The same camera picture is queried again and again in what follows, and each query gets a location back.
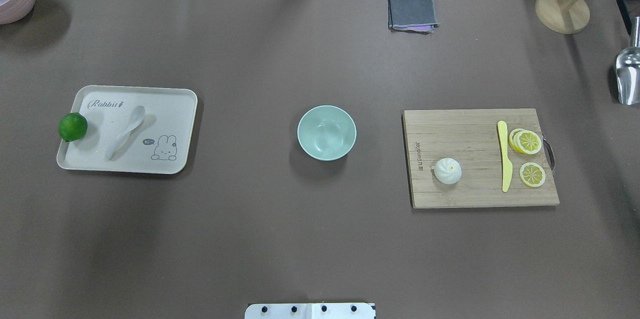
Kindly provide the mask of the white plastic spoon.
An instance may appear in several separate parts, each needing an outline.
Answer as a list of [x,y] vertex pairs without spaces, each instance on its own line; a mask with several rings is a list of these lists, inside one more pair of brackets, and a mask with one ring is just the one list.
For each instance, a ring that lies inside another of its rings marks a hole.
[[144,105],[138,105],[131,112],[128,124],[125,128],[115,137],[110,146],[105,151],[105,159],[110,161],[114,157],[114,153],[118,148],[128,139],[131,132],[140,126],[146,118],[146,107]]

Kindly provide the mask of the mint green bowl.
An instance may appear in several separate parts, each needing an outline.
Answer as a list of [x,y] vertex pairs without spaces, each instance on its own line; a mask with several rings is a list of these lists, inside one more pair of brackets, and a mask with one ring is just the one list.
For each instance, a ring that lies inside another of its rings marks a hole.
[[300,118],[296,134],[307,155],[329,162],[345,157],[352,150],[358,130],[354,119],[342,108],[318,105]]

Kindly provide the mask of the bamboo cutting board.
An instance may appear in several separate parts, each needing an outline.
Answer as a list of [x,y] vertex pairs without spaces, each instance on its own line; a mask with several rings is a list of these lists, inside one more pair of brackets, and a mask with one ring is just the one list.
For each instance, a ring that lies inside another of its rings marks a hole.
[[[540,150],[518,153],[509,146],[512,180],[502,192],[502,161],[498,121],[508,130],[525,129],[542,136],[534,108],[406,110],[402,114],[411,202],[414,208],[487,208],[556,206],[559,196],[553,171]],[[442,158],[457,160],[461,179],[439,182],[432,167]],[[545,183],[526,186],[519,176],[525,163],[544,168]]]

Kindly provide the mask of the cream rabbit print tray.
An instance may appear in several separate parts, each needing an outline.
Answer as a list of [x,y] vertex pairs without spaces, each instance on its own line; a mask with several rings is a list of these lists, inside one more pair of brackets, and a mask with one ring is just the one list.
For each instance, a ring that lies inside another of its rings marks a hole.
[[[73,113],[87,119],[87,133],[61,141],[56,162],[66,170],[176,174],[188,159],[197,105],[190,89],[87,85],[71,105]],[[145,108],[144,120],[106,159],[137,106]]]

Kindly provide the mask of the folded grey cloth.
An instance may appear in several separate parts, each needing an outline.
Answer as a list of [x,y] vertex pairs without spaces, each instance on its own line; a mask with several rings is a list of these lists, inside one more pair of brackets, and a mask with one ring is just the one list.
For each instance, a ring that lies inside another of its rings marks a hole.
[[394,31],[431,34],[441,23],[434,0],[387,0],[388,28]]

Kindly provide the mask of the yellow plastic knife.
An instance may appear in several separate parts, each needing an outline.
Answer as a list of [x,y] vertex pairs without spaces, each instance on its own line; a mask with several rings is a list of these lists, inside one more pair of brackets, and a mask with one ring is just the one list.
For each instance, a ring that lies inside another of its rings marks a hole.
[[500,146],[500,156],[502,161],[502,192],[506,193],[512,181],[514,166],[509,158],[508,149],[509,149],[509,133],[508,126],[503,120],[499,120],[497,125],[497,134]]

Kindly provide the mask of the upper lemon slice stack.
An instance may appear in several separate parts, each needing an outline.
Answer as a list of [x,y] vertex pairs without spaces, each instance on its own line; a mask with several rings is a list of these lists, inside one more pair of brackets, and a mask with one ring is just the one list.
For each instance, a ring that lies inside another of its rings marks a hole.
[[511,148],[522,154],[535,155],[543,146],[537,133],[526,129],[514,129],[509,133],[508,142]]

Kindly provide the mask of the green lime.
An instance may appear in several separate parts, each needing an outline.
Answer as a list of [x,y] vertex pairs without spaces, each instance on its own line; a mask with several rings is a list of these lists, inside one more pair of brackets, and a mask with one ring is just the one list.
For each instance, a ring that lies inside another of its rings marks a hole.
[[70,112],[58,123],[58,134],[66,142],[82,139],[89,128],[87,119],[78,112]]

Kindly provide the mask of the wooden mug tree stand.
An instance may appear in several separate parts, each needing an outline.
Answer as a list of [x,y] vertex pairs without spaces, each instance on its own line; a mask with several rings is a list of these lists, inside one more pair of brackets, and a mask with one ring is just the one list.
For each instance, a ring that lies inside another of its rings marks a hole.
[[590,9],[584,0],[535,0],[534,9],[537,18],[558,34],[577,34],[590,20]]

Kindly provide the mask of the metal scoop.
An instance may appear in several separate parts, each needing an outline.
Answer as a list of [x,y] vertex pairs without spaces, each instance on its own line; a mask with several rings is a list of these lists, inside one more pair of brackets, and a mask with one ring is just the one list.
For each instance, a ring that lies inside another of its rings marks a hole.
[[618,101],[624,105],[640,102],[640,18],[631,23],[631,45],[624,48],[615,59],[615,77]]

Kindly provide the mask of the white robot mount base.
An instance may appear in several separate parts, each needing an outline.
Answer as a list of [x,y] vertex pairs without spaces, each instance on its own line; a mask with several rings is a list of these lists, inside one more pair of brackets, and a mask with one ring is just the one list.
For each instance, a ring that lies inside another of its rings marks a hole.
[[375,319],[376,307],[366,302],[254,303],[245,319]]

